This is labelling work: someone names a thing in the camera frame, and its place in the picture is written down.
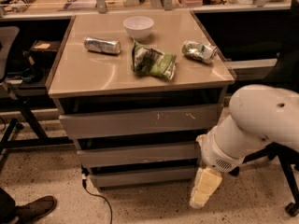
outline silver can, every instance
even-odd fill
[[[185,56],[193,58],[197,61],[210,64],[213,62],[217,54],[217,47],[206,45],[192,40],[184,42],[182,52]]]
[[[121,53],[121,43],[115,40],[100,39],[87,36],[84,38],[84,47],[87,50],[118,55]]]

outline table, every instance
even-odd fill
[[[151,17],[142,43],[177,54],[171,81],[131,70],[133,40],[122,22]],[[181,52],[187,39],[208,43],[188,10],[147,10],[77,15],[49,87],[60,121],[97,188],[193,178],[198,134],[217,124],[234,78],[216,57],[207,65]],[[117,56],[89,52],[85,36],[121,42]]]

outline black cable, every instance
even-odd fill
[[[109,209],[110,209],[110,224],[112,224],[112,207],[111,207],[111,204],[110,202],[108,201],[108,199],[102,195],[98,195],[98,194],[92,194],[90,193],[87,189],[86,189],[86,176],[89,174],[88,171],[85,169],[85,168],[81,168],[82,170],[82,186],[83,188],[86,190],[86,192],[94,197],[99,197],[99,198],[102,198],[104,199],[104,201],[108,204],[109,206]]]
[[[0,117],[0,120],[2,121],[2,123],[4,125],[3,128],[0,130],[0,132],[1,132],[1,131],[3,131],[7,127],[7,125],[6,125],[6,122],[3,120],[2,117]]]

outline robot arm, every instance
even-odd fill
[[[201,144],[207,166],[230,172],[273,142],[299,150],[298,93],[248,85],[234,93],[229,108],[230,115]]]

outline floor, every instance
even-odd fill
[[[1,114],[9,120],[15,113]],[[35,113],[49,136],[65,135],[55,110]],[[30,128],[12,138],[34,136]],[[18,205],[44,195],[54,195],[56,209],[34,223],[109,223],[107,203],[88,194],[81,184],[80,162],[73,145],[7,149],[1,162],[0,186]],[[104,195],[113,209],[113,223],[298,223],[284,207],[293,202],[278,160],[258,160],[241,166],[238,177],[223,175],[223,181],[204,208],[189,206],[192,181],[177,181],[119,189],[98,189],[87,179],[87,189]]]

